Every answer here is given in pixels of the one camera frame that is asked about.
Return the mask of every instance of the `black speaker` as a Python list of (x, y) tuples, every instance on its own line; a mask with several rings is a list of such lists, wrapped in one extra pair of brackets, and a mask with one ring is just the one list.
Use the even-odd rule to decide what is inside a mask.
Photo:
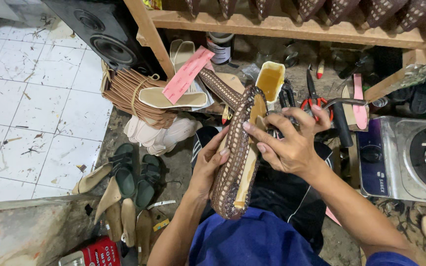
[(154, 53), (136, 40), (138, 26), (123, 0), (43, 0), (113, 69), (167, 76)]

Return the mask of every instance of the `concrete floor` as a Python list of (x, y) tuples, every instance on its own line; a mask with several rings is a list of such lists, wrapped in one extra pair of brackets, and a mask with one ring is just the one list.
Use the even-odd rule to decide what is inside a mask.
[[(105, 140), (98, 158), (97, 167), (106, 163), (107, 158), (112, 156), (119, 145), (129, 142), (127, 136), (123, 133), (123, 129), (130, 118), (130, 114), (113, 108), (106, 130)], [(191, 178), (190, 160), (192, 147), (193, 138), (189, 138), (177, 144), (172, 152), (160, 156), (169, 172), (165, 174), (165, 180), (161, 180), (163, 184), (162, 191), (152, 202), (176, 200), (177, 203), (166, 204), (151, 209), (153, 224), (157, 224), (166, 218), (172, 219)], [(140, 147), (139, 154), (140, 158), (142, 158), (142, 156), (146, 154), (146, 149)], [(102, 195), (107, 184), (108, 178), (105, 178), (90, 193)], [(361, 265), (359, 247), (344, 229), (326, 217), (323, 223), (322, 232), (324, 246), (320, 256), (325, 261), (332, 266)]]

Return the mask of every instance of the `stainless steel machine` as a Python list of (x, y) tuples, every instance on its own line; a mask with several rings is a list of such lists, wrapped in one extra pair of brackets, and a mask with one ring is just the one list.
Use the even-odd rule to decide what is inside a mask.
[(363, 195), (426, 202), (426, 120), (381, 116), (356, 138)]

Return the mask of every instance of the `green sandal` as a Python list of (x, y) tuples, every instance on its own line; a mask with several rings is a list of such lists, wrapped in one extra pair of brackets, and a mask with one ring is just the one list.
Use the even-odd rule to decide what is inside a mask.
[(113, 170), (111, 176), (114, 176), (119, 186), (119, 192), (123, 198), (130, 198), (136, 193), (136, 174), (134, 172), (137, 153), (130, 143), (123, 143), (119, 146), (113, 157), (108, 161), (112, 162)]
[(146, 154), (142, 158), (141, 176), (137, 183), (136, 206), (145, 209), (154, 197), (160, 180), (160, 159)]

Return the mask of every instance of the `man's arm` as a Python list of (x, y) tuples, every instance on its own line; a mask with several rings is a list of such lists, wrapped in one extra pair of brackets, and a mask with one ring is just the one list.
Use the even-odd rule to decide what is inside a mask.
[(366, 257), (379, 251), (392, 251), (415, 261), (407, 240), (392, 223), (324, 161), (300, 177), (318, 191), (343, 228), (358, 241)]
[(151, 251), (147, 265), (185, 265), (206, 200), (188, 191)]
[(283, 109), (284, 115), (292, 116), (300, 123), (299, 130), (283, 116), (267, 116), (265, 121), (284, 134), (282, 141), (249, 123), (243, 127), (260, 141), (257, 148), (274, 169), (298, 175), (320, 193), (343, 228), (359, 242), (367, 257), (379, 251), (393, 251), (415, 261), (408, 242), (391, 222), (341, 180), (316, 154), (313, 138), (315, 133), (329, 128), (329, 118), (328, 113), (316, 105), (312, 106), (312, 112), (320, 118), (318, 124), (299, 108)]
[(227, 148), (216, 152), (228, 129), (229, 127), (225, 127), (198, 153), (188, 189), (175, 211), (172, 222), (152, 248), (147, 265), (185, 265), (200, 216), (209, 198), (214, 173), (230, 156), (230, 150)]

